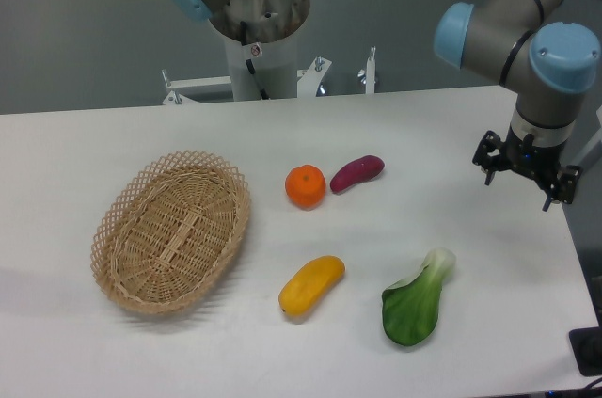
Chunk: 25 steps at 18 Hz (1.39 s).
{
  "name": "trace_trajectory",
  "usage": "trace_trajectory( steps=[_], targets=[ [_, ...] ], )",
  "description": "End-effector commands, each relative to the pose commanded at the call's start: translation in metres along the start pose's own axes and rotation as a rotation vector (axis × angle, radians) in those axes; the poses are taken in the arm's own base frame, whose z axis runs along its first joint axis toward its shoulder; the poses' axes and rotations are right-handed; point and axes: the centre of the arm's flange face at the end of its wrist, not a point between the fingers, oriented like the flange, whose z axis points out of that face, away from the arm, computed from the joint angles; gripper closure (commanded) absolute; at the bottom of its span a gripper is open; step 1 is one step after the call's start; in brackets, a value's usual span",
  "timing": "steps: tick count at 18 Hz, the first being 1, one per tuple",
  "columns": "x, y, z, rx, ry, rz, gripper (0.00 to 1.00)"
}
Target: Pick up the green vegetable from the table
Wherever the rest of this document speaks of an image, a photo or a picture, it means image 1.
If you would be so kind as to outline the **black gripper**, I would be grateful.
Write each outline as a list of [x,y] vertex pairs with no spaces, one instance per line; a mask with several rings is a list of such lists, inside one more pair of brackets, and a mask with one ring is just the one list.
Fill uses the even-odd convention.
[[546,200],[542,207],[547,212],[552,204],[572,204],[582,167],[560,166],[565,143],[553,147],[536,146],[525,137],[519,138],[509,128],[505,141],[493,131],[487,131],[473,155],[472,163],[485,174],[484,184],[490,185],[497,172],[512,172],[533,180],[544,190]]

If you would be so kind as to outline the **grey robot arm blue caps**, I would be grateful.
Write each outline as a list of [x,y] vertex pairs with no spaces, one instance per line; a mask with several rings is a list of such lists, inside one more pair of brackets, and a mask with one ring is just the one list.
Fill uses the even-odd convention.
[[[309,0],[172,0],[191,20],[209,22],[225,42],[238,101],[318,94],[329,62],[296,68],[296,33]],[[534,181],[548,203],[576,195],[585,148],[569,165],[560,160],[582,102],[592,87],[601,46],[579,24],[549,23],[563,0],[488,0],[480,8],[452,5],[434,36],[438,57],[509,89],[517,96],[508,134],[486,133],[473,161],[487,177],[510,170]]]

